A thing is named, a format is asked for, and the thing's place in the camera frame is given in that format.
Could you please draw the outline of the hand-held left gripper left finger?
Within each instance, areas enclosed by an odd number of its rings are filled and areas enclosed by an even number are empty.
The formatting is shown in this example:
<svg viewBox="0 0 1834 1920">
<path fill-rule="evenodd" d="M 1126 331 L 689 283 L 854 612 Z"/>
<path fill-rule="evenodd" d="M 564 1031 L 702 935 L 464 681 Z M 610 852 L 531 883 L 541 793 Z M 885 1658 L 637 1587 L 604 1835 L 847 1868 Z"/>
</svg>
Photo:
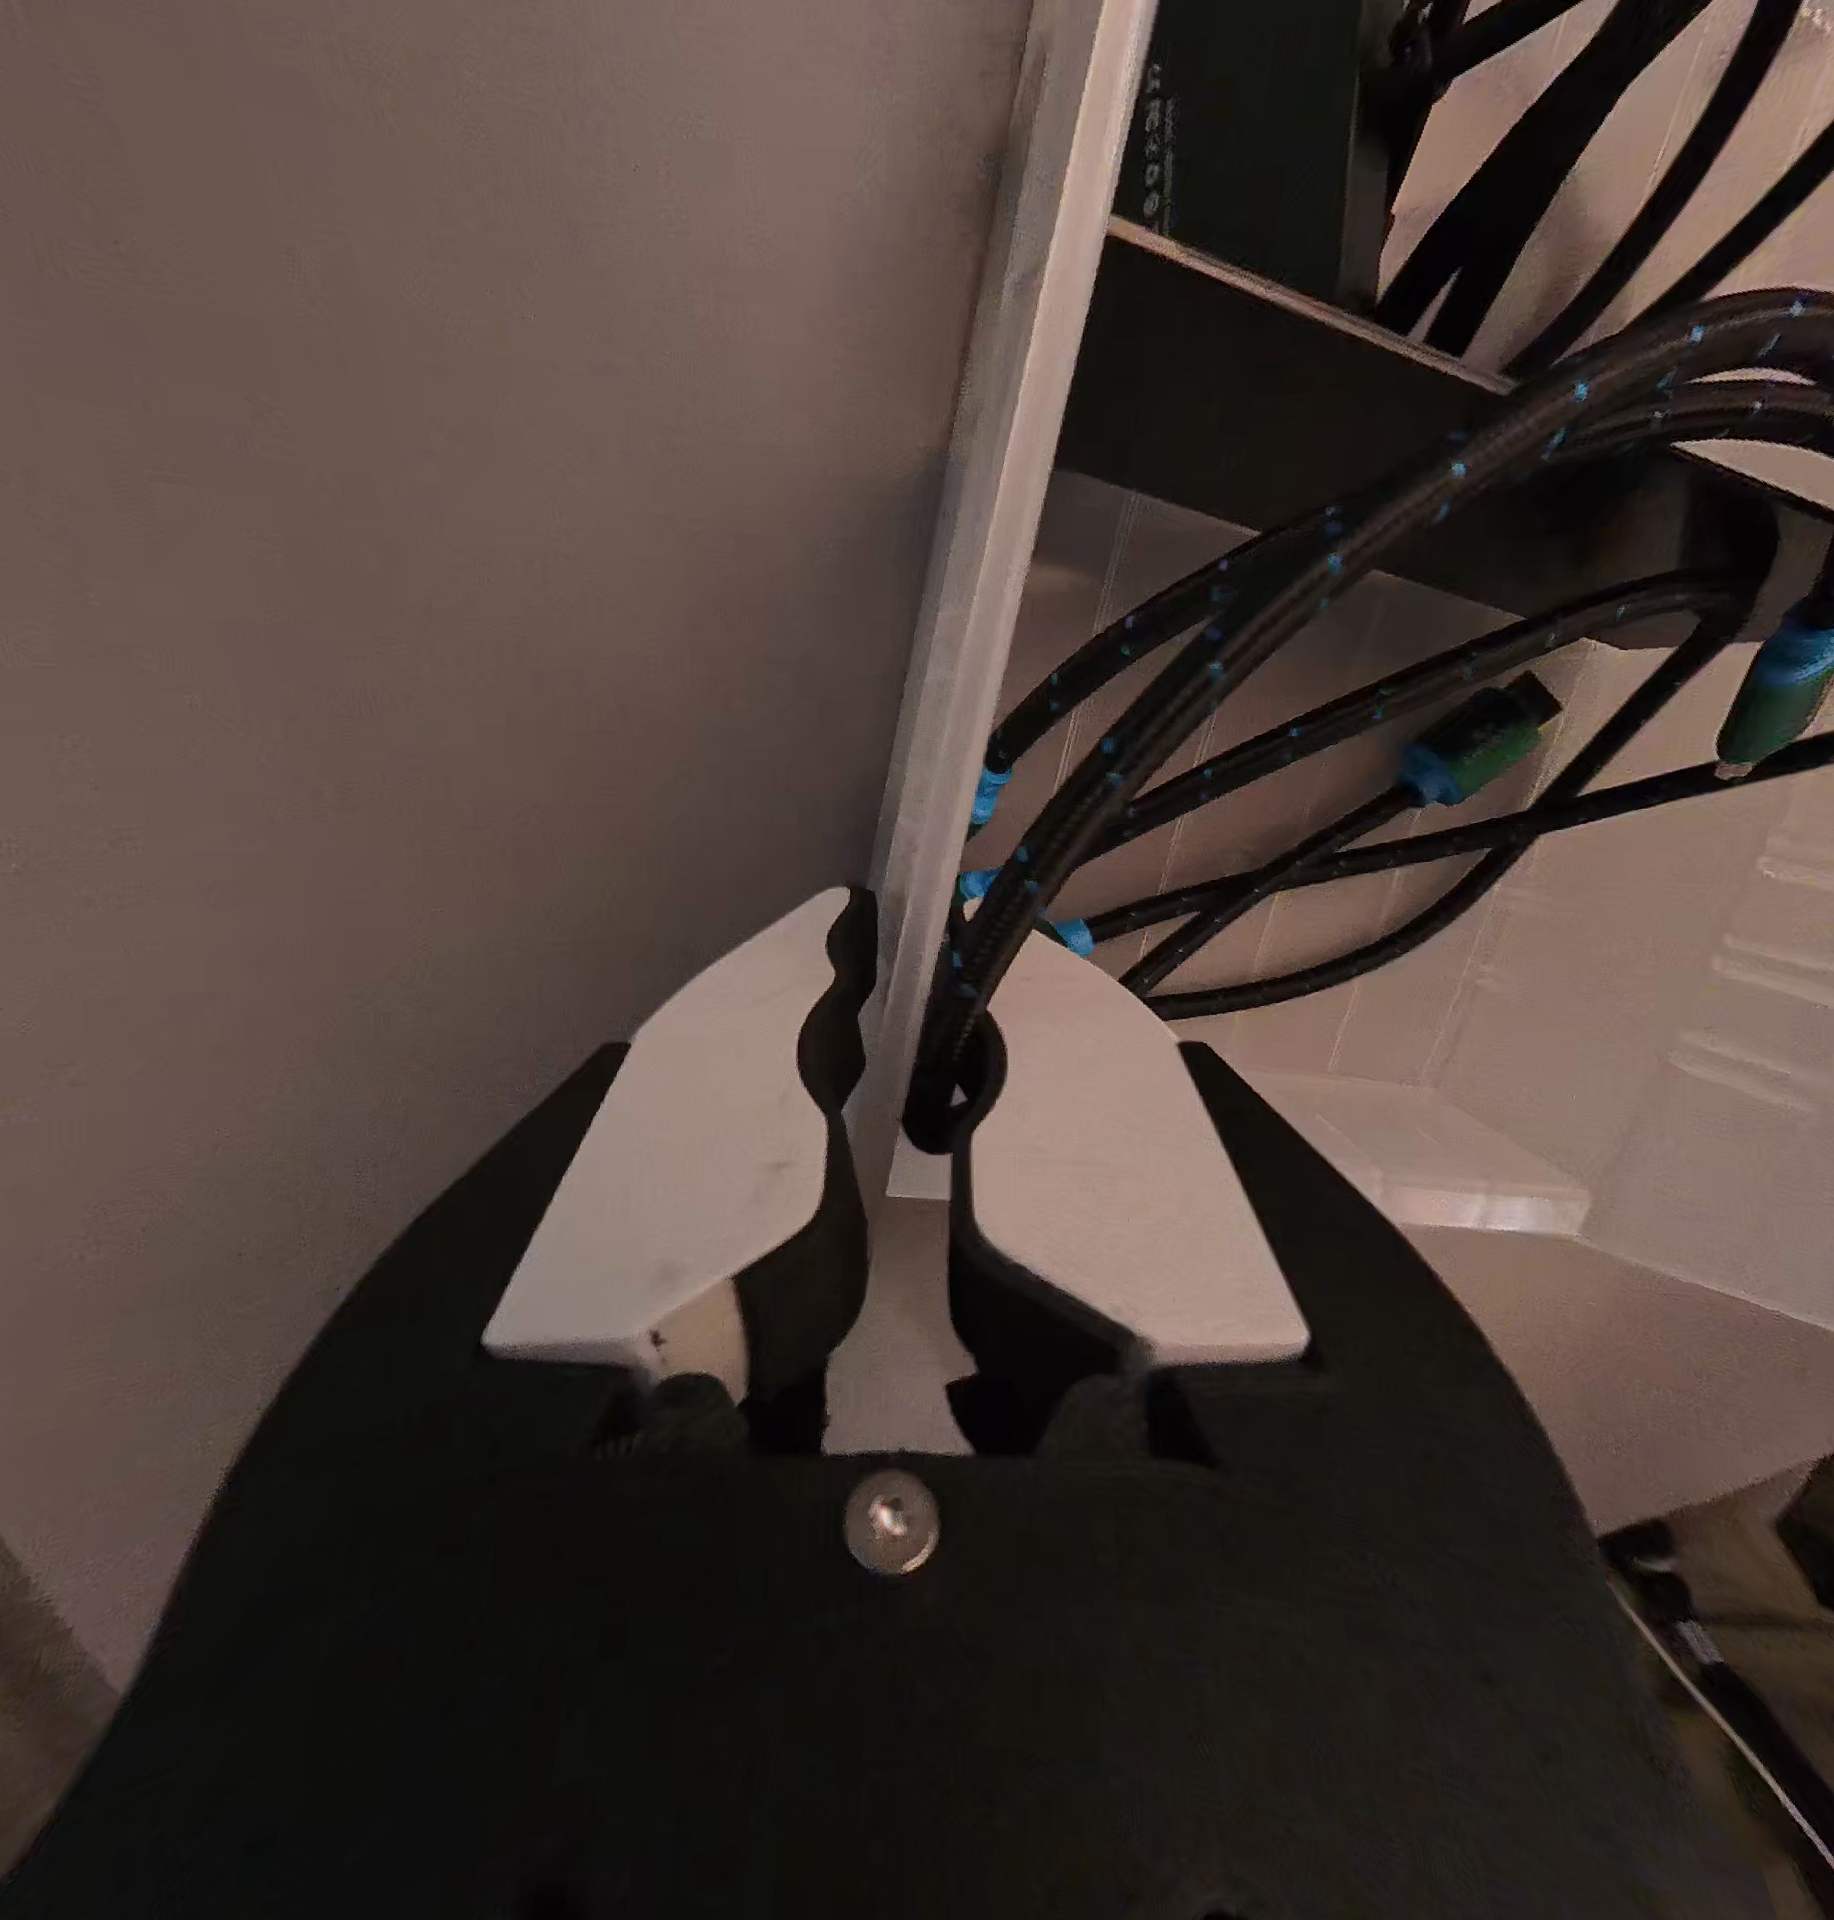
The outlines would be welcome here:
<svg viewBox="0 0 1834 1920">
<path fill-rule="evenodd" d="M 845 1104 L 876 904 L 835 887 L 720 956 L 631 1037 L 483 1331 L 502 1360 L 649 1389 L 710 1376 L 766 1451 L 816 1454 L 870 1245 Z"/>
</svg>

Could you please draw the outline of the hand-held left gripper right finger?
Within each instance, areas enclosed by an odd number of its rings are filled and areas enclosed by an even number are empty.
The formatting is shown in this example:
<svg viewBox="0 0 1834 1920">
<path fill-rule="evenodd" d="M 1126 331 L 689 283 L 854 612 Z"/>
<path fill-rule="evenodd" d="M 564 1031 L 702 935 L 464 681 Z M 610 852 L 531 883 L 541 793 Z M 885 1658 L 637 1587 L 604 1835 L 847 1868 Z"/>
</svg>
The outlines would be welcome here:
<svg viewBox="0 0 1834 1920">
<path fill-rule="evenodd" d="M 1089 960 L 1018 960 L 953 1087 L 945 1302 L 976 1454 L 1093 1424 L 1209 1454 L 1220 1399 L 1314 1391 L 1314 1337 L 1166 1025 Z"/>
</svg>

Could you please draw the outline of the clear plastic compartment bin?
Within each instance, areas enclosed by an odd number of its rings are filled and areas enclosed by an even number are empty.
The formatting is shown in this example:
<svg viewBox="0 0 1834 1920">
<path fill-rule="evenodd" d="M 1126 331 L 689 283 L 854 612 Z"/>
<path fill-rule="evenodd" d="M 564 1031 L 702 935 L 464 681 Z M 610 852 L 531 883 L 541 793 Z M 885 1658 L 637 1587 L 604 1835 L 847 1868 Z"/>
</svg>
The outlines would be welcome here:
<svg viewBox="0 0 1834 1920">
<path fill-rule="evenodd" d="M 1557 358 L 1634 325 L 1834 123 L 1834 4 L 1797 6 L 1792 35 L 1705 181 L 1603 319 Z M 1609 8 L 1586 4 L 1580 25 L 1555 21 L 1449 87 L 1397 185 L 1378 296 Z M 1597 133 L 1472 344 L 1445 354 L 1503 375 L 1557 317 L 1692 133 L 1755 8 L 1707 4 Z M 1834 173 L 1705 300 L 1767 287 L 1834 294 Z M 1058 446 L 1055 479 L 1089 483 L 1089 506 L 1116 498 L 1124 519 L 1143 508 L 1174 535 L 1170 566 L 1182 575 L 1164 581 L 1157 533 L 1147 531 L 1145 548 L 1122 558 L 1118 598 L 1095 637 L 1018 635 L 980 748 L 972 829 L 956 856 L 968 881 L 951 883 L 943 952 L 991 895 L 1020 831 L 1191 641 L 1170 631 L 1189 579 L 1289 527 L 1249 531 L 1076 475 L 1058 464 Z M 1732 643 L 1590 783 L 1593 793 L 1711 760 L 1757 646 L 1797 606 L 1788 591 L 1776 600 L 1780 610 L 1757 633 L 1747 633 L 1742 612 Z M 1137 800 L 1297 714 L 1572 602 L 1513 614 L 1370 569 L 1207 716 Z M 1536 662 L 1561 716 L 1528 760 L 1470 804 L 1401 814 L 1368 845 L 1470 829 L 1534 804 L 1695 625 L 1697 614 L 1676 614 L 1597 627 Z M 1370 800 L 1403 746 L 1459 700 L 1453 691 L 1107 850 L 1103 837 L 1126 825 L 1132 800 L 1039 916 L 1091 916 L 1255 868 Z M 1809 729 L 1830 731 L 1834 689 Z M 1361 948 L 1468 868 L 1453 858 L 1282 893 L 1201 948 L 1164 991 L 1293 972 Z M 1157 925 L 1085 960 L 1120 983 L 1174 931 Z M 1051 943 L 1033 925 L 1014 964 Z M 1249 1075 L 1389 1093 L 1405 1112 L 1432 1104 L 1484 1125 L 1578 1187 L 1578 1231 L 1615 1252 L 1736 1264 L 1722 1247 L 1767 1227 L 1778 1197 L 1834 1197 L 1834 766 L 1555 831 L 1455 925 L 1380 972 L 1262 1010 L 1162 1022 L 1176 1041 L 1218 1045 Z"/>
</svg>

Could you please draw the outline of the HDMI switch box with cable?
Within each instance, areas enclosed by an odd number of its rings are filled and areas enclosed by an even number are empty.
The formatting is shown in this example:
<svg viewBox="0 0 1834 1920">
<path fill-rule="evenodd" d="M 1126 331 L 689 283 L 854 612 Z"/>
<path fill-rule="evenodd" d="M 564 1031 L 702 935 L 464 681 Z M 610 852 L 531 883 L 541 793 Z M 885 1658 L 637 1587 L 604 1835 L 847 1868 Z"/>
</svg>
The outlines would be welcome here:
<svg viewBox="0 0 1834 1920">
<path fill-rule="evenodd" d="M 1376 294 L 1386 217 L 1453 83 L 1570 4 L 1160 4 L 1058 464 L 1249 531 L 1336 512 L 1551 377 L 1565 412 L 1476 506 L 1372 569 L 1530 614 L 1663 575 L 1740 581 L 1747 633 L 1834 631 L 1834 296 L 1720 277 L 1834 173 L 1834 123 L 1636 323 L 1578 356 L 1794 29 L 1757 4 L 1692 133 L 1503 375 L 1472 344 L 1588 146 L 1707 4 L 1611 4 Z"/>
</svg>

